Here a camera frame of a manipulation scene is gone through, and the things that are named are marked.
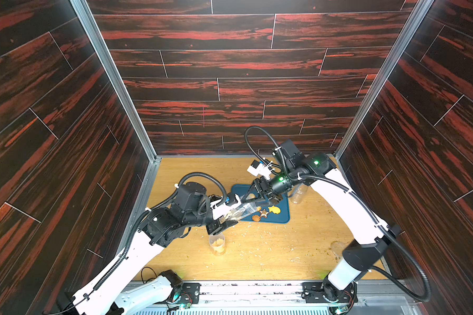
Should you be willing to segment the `clear plastic cookie jar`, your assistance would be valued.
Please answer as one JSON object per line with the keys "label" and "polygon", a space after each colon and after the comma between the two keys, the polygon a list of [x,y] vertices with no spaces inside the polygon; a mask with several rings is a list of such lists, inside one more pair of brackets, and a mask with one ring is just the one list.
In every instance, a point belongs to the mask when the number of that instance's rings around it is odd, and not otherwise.
{"label": "clear plastic cookie jar", "polygon": [[289,201],[294,204],[302,203],[306,194],[308,192],[309,187],[305,184],[297,185],[294,190],[288,195]]}

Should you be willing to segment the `clear round jar lid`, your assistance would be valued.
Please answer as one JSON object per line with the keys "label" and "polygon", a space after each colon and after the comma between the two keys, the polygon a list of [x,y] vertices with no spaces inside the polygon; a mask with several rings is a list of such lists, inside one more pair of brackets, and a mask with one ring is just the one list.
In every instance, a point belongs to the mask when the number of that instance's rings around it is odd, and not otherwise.
{"label": "clear round jar lid", "polygon": [[347,243],[342,242],[342,241],[334,241],[330,245],[330,249],[335,255],[337,260],[340,260],[343,258],[343,251],[347,247]]}

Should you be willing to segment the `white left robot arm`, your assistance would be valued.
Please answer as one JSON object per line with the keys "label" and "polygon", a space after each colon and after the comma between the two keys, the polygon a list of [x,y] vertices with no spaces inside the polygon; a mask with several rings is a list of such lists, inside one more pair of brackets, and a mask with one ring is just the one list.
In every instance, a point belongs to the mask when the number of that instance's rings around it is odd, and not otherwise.
{"label": "white left robot arm", "polygon": [[149,305],[175,299],[183,282],[173,271],[132,290],[132,278],[174,240],[185,238],[191,228],[206,227],[217,234],[236,221],[222,218],[240,207],[238,195],[228,193],[209,174],[185,175],[171,196],[147,208],[133,224],[124,248],[87,285],[73,294],[62,314],[135,314]]}

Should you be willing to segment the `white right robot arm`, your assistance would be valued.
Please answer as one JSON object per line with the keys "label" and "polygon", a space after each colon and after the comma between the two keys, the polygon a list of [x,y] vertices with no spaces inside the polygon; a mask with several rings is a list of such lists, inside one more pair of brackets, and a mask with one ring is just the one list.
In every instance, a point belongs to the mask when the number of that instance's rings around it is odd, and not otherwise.
{"label": "white right robot arm", "polygon": [[[271,140],[274,145],[273,155],[278,162],[275,164],[256,155],[257,160],[248,169],[256,177],[249,190],[255,197],[249,198],[245,194],[243,206],[250,206],[251,214],[271,209],[295,186],[306,185],[335,210],[353,235],[353,241],[343,250],[341,260],[322,282],[319,292],[326,302],[342,303],[348,297],[350,303],[354,303],[357,281],[370,270],[382,274],[415,301],[428,302],[431,299],[432,288],[426,273],[416,258],[398,241],[400,227],[391,227],[381,219],[349,187],[326,154],[320,152],[305,156],[290,140],[279,144],[268,131],[259,126],[248,127],[244,136],[248,137],[253,129],[261,131]],[[423,293],[411,291],[375,265],[391,245],[402,252],[416,268],[423,283]]]}

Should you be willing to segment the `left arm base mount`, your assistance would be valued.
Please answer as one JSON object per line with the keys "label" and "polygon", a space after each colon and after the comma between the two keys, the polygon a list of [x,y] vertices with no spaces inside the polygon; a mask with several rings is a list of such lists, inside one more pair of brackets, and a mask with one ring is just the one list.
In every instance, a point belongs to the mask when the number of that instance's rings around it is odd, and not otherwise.
{"label": "left arm base mount", "polygon": [[160,302],[169,308],[190,308],[199,303],[201,284],[198,282],[185,282],[173,270],[167,270],[159,274],[169,282],[169,296]]}

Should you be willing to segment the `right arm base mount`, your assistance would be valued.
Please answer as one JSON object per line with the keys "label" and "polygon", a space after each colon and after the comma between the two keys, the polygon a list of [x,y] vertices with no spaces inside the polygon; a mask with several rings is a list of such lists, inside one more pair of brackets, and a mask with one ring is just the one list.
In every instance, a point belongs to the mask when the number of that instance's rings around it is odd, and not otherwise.
{"label": "right arm base mount", "polygon": [[303,282],[301,296],[306,303],[327,304],[329,314],[348,314],[358,302],[355,282],[339,290],[327,278],[322,282]]}

